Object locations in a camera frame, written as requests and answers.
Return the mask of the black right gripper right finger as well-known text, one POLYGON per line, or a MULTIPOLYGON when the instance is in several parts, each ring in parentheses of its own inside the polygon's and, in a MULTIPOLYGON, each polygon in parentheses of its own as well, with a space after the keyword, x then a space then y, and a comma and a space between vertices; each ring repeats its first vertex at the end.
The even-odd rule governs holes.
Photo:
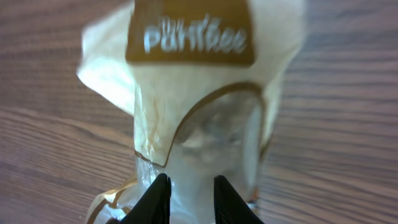
POLYGON ((216 224, 264 224, 223 175, 214 178, 213 198, 216 224))

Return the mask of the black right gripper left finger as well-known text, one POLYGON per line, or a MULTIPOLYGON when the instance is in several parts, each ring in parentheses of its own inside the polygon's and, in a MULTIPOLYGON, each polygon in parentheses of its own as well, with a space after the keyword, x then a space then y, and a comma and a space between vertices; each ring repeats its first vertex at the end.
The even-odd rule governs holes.
POLYGON ((169 224, 171 179, 159 174, 120 224, 169 224))

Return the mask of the beige plastic pouch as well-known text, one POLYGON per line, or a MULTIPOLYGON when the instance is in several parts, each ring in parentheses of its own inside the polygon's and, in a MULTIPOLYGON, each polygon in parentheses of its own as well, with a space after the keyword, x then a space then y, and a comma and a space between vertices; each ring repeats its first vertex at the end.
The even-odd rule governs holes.
POLYGON ((86 222, 119 223, 159 174, 171 179, 170 223, 215 223, 218 175, 258 217, 305 10, 303 0, 129 1, 86 26, 77 76, 133 117, 136 158, 133 178, 98 195, 86 222))

